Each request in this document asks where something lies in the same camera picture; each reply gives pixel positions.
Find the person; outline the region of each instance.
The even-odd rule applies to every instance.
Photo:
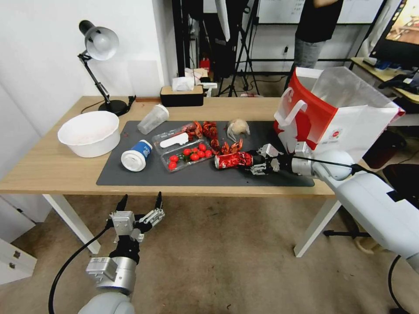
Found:
[[[296,67],[314,68],[327,40],[332,38],[343,0],[306,0],[295,33],[294,63],[285,88]]]

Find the black shirt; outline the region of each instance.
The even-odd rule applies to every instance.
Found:
[[[320,42],[332,38],[343,0],[315,8],[313,0],[306,0],[295,36],[306,42]]]

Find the desk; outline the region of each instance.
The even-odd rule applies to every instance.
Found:
[[[87,243],[92,233],[76,214],[63,194],[76,195],[163,195],[175,196],[230,196],[230,197],[275,197],[325,195],[331,197],[310,225],[295,252],[301,256],[317,235],[326,226],[339,208],[333,192],[327,185],[315,180],[314,187],[183,187],[183,186],[98,186],[96,185],[110,153],[96,158],[76,156],[59,143],[57,132],[61,125],[100,97],[82,97],[57,124],[19,161],[14,169],[0,182],[0,193],[43,194],[73,232]],[[155,102],[135,102],[129,113],[120,117],[120,130],[129,120],[141,120]],[[273,120],[278,98],[205,98],[201,107],[169,108],[170,120]],[[98,253],[100,244],[89,246]]]
[[[382,82],[385,82],[385,81],[388,81],[388,80],[392,79],[397,74],[405,74],[404,72],[402,72],[400,70],[396,70],[396,71],[395,70],[389,70],[389,69],[377,70],[373,66],[364,63],[363,59],[364,58],[354,57],[354,58],[351,58],[350,60],[354,64],[356,64],[358,67],[365,70],[368,74],[374,76],[376,79],[379,79]],[[419,104],[419,95],[412,94],[411,92],[405,91],[403,89],[398,89],[398,88],[393,88],[393,87],[391,87],[391,89],[394,91],[394,93],[397,96],[405,97],[409,101]]]

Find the black box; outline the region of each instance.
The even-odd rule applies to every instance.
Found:
[[[191,91],[176,92],[171,86],[163,86],[160,90],[161,104],[165,107],[191,107],[204,104],[204,91],[201,85],[194,86]]]

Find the plastic cup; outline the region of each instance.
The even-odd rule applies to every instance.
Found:
[[[121,162],[130,171],[141,171],[145,168],[146,160],[152,150],[153,147],[149,142],[141,140],[130,150],[122,153]]]
[[[153,109],[137,125],[138,130],[144,135],[149,134],[169,118],[169,111],[163,105],[155,105]]]

